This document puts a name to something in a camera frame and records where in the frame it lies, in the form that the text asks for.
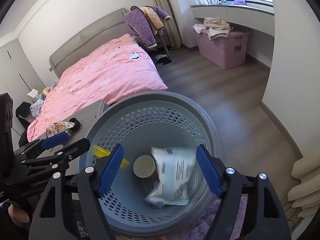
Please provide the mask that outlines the left hand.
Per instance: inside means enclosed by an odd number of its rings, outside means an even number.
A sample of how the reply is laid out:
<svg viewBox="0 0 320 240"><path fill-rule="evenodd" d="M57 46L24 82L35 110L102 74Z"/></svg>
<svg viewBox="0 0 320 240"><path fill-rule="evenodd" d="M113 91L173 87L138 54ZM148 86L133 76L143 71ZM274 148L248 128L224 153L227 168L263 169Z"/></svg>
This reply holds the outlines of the left hand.
<svg viewBox="0 0 320 240"><path fill-rule="evenodd" d="M32 217L34 217L35 215L35 210L39 204L42 195L43 193L39 194L37 197L31 197L31 207L33 208ZM13 205L12 202L10 202L10 206L8 207L8 214L12 222L16 226L18 226L19 228L30 230L31 219L24 210L17 206L17 204Z"/></svg>

